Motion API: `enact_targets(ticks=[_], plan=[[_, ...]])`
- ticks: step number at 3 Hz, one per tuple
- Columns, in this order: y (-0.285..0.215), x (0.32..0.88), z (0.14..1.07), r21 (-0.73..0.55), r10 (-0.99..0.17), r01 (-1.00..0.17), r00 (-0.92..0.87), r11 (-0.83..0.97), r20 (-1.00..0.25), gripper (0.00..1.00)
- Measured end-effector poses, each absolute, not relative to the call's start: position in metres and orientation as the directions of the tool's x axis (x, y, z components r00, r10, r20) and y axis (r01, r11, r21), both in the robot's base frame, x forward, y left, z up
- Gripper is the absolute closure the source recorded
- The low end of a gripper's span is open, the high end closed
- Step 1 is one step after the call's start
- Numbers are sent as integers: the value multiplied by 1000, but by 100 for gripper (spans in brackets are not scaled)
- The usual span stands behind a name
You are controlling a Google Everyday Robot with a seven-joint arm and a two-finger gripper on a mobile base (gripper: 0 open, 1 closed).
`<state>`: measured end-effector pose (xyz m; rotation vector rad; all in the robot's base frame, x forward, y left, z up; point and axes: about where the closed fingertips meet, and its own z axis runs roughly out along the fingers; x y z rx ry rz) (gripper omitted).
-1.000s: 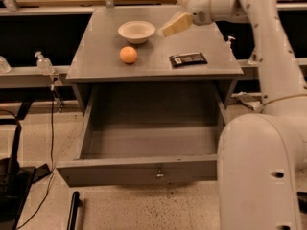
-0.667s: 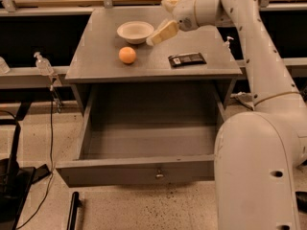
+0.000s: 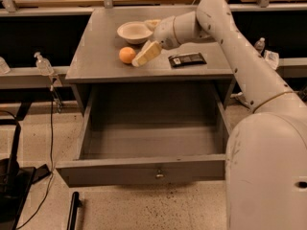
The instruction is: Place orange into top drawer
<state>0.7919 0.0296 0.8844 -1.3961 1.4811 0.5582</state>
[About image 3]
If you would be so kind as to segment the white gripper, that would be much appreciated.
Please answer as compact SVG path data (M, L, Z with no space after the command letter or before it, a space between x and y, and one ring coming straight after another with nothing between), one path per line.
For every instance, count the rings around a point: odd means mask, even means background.
M144 23L153 32L155 41L148 40L144 44L132 60L132 65L135 67L142 66L159 56L162 48L170 50L185 43L201 43L205 40L205 31L201 28L194 11L162 20L145 20Z

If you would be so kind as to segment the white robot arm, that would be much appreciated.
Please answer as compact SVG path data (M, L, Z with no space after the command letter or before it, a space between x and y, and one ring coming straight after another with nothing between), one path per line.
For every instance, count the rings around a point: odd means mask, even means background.
M225 0L145 24L153 35L133 65L213 37L248 102L225 153L227 230L307 230L307 105L242 35Z

